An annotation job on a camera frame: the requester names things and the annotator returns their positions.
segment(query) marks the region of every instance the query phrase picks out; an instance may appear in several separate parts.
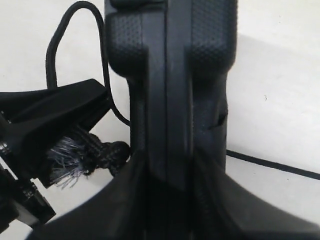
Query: textured grip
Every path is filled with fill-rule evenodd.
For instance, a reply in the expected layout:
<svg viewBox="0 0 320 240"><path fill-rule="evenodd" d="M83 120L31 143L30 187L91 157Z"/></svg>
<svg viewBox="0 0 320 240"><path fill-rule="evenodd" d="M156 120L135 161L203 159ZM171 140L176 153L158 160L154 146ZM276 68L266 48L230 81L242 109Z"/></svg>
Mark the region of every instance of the textured grip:
<svg viewBox="0 0 320 240"><path fill-rule="evenodd" d="M236 0L192 0L193 137L206 160L226 166L227 72L235 61Z"/></svg>
<svg viewBox="0 0 320 240"><path fill-rule="evenodd" d="M191 62L196 77L225 74L235 60L237 0L192 0Z"/></svg>
<svg viewBox="0 0 320 240"><path fill-rule="evenodd" d="M106 48L112 69L125 78L140 77L145 62L141 14L110 14L106 18L106 27Z"/></svg>

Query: white wall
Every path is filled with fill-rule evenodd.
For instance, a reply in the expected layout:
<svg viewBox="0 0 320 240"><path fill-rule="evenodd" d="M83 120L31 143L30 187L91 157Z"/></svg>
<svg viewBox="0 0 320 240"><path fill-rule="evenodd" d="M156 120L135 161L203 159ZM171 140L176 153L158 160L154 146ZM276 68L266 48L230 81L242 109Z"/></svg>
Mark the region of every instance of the white wall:
<svg viewBox="0 0 320 240"><path fill-rule="evenodd" d="M91 0L101 11L103 0ZM44 89L47 45L74 0L0 1L0 88ZM239 0L236 63L228 78L231 150L320 173L320 1ZM98 31L87 10L72 19L57 53L60 85L102 82ZM126 82L111 74L120 111L129 116ZM110 113L94 129L104 141L129 140ZM320 181L236 159L227 173L264 200L320 224ZM98 171L72 189L40 190L59 215L83 203L110 180ZM28 227L14 222L1 240L22 240Z"/></svg>

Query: black strap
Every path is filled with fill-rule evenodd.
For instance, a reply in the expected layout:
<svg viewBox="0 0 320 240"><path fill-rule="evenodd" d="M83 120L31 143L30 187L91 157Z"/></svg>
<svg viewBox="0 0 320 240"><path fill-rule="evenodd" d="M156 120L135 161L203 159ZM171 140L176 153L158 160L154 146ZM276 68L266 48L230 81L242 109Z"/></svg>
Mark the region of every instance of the black strap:
<svg viewBox="0 0 320 240"><path fill-rule="evenodd" d="M238 152L231 151L231 150L227 150L226 154L227 154L227 156L229 156L231 158L240 159L240 160L243 160L243 161L246 161L249 163L253 163L253 164L257 164L257 165L261 165L261 166L264 166L267 168L277 169L277 170L284 171L287 173L292 173L292 174L300 175L303 177L320 180L320 174L313 172L313 171L307 171L307 170L303 170L303 169L296 168L293 166L288 166L288 165L284 165L284 164L277 163L277 162L267 161L264 159L244 155L242 153L238 153Z"/></svg>

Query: black wire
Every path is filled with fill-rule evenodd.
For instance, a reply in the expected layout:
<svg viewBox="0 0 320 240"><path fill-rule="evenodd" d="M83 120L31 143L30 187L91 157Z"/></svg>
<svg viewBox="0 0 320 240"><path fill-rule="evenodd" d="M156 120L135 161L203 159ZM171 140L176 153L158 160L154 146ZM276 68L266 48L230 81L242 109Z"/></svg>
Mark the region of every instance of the black wire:
<svg viewBox="0 0 320 240"><path fill-rule="evenodd" d="M110 74L108 68L108 56L107 56L107 48L105 44L105 24L103 17L98 10L98 8L88 1L78 1L74 3L72 6L68 8L68 10L63 15L46 52L45 57L45 70L46 70L46 84L48 89L57 88L57 72L56 72L56 54L59 43L64 36L68 24L75 14L76 11L80 9L88 9L90 10L96 20L98 31L99 31L99 39L100 39L100 52L101 52L101 60L102 60L102 70L103 70L103 80L104 86L108 93L108 100L110 101L111 109L114 115L125 125L130 126L130 121L126 119L118 110L114 98L112 96L111 86L110 86Z"/></svg>
<svg viewBox="0 0 320 240"><path fill-rule="evenodd" d="M284 165L284 164L277 163L277 162L267 161L267 160L264 160L264 159L260 159L260 158L253 157L253 156L244 155L242 153L238 153L238 152L231 151L231 150L227 150L226 154L229 157L236 158L236 159L239 159L239 160L243 160L243 161L246 161L246 162L249 162L249 163L261 165L261 166L264 166L264 167L267 167L267 168L277 169L277 170L284 171L284 172L287 172L287 173L292 173L292 174L300 175L300 176L303 176L303 177L320 180L320 174L316 173L316 172L313 172L313 171L307 171L307 170L303 170L303 169L296 168L296 167L293 167L293 166L288 166L288 165Z"/></svg>
<svg viewBox="0 0 320 240"><path fill-rule="evenodd" d="M56 72L56 54L57 54L57 49L59 46L59 43L66 32L66 29L68 27L68 24L72 18L72 16L75 14L76 11L80 9L88 9L90 10L96 20L98 31L99 31L99 39L100 39L100 52L101 52L101 60L102 60L102 70L103 70L103 80L104 80L104 86L107 90L108 96L109 96L109 101L111 105L111 109L114 113L114 115L124 124L127 126L130 126L130 121L126 119L117 109L117 106L115 104L115 101L112 96L112 91L111 91L111 86L110 86L110 74L109 74L109 69L108 69L108 56L107 56L107 48L106 48L106 38L105 38L105 24L103 17L98 10L98 8L92 4L91 2L88 1L78 1L74 3L69 9L65 12L63 15L50 43L46 52L46 59L45 59L45 69L46 69L46 82L47 82L47 88L52 89L52 88L57 88L57 72ZM312 178L316 180L320 180L320 174L312 172L312 171L307 171L299 168L295 168L292 166L272 162L272 161L267 161L263 160L260 158L256 158L253 156L248 156L242 153L238 153L235 151L227 150L227 155L236 158L239 160L243 160L249 163L261 165L264 167L272 168L272 169L277 169L280 171L296 174L296 175L301 175L307 178Z"/></svg>

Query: black plastic housing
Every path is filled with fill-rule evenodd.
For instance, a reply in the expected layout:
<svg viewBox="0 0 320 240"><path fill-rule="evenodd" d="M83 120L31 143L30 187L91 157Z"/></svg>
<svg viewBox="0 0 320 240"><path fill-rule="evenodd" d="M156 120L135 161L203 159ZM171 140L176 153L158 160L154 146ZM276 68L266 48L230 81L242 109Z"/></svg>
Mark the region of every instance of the black plastic housing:
<svg viewBox="0 0 320 240"><path fill-rule="evenodd" d="M320 239L225 173L236 0L105 0L106 50L130 92L132 159L29 240Z"/></svg>
<svg viewBox="0 0 320 240"><path fill-rule="evenodd" d="M56 213L31 179L50 187L47 151L70 129L89 131L109 111L106 89L91 79L53 90L0 92L0 231L14 219L32 228Z"/></svg>

